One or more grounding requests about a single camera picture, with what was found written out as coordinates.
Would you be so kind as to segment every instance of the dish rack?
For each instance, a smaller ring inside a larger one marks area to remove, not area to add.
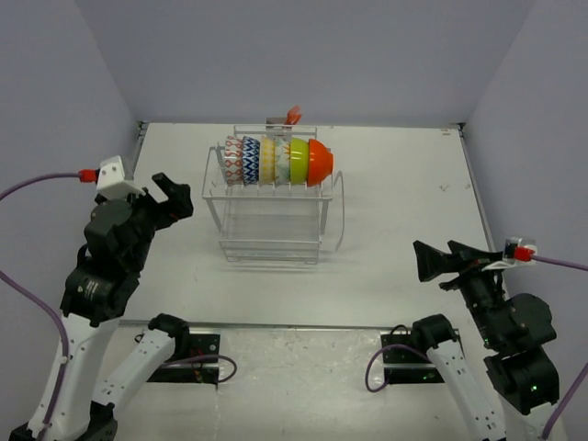
[[[235,125],[233,136],[261,139],[292,137],[316,139],[317,128],[283,125]],[[228,186],[224,173],[224,145],[209,149],[202,184],[202,198],[219,229],[220,248],[227,260],[299,262],[318,264],[329,204],[340,182],[342,230],[335,251],[345,235],[345,188],[343,173],[330,175],[318,186],[275,184]]]

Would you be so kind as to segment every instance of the stack of bowls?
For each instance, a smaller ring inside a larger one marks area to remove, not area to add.
[[[316,140],[282,137],[261,141],[248,136],[227,137],[224,173],[229,186],[259,184],[319,185],[333,173],[333,154]]]

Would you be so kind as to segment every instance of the red connector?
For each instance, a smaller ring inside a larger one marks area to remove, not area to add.
[[[86,168],[77,172],[80,175],[80,182],[98,182],[99,170],[90,170]]]
[[[533,250],[529,250],[523,246],[517,246],[514,249],[514,259],[520,260],[521,262],[530,262],[534,253],[535,251]]]

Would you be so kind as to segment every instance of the orange object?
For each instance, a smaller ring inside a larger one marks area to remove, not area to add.
[[[302,118],[302,114],[299,112],[300,112],[300,106],[294,106],[293,108],[291,108],[288,111],[288,114],[286,115],[285,124],[287,126],[293,126],[295,124],[298,124],[298,121],[300,121],[300,118]]]
[[[316,140],[309,140],[309,177],[306,184],[314,187],[320,184],[325,177],[333,173],[333,154]]]

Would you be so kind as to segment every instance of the green bowl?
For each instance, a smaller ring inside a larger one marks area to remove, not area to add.
[[[304,184],[309,175],[309,144],[292,138],[290,141],[290,183],[293,186]]]

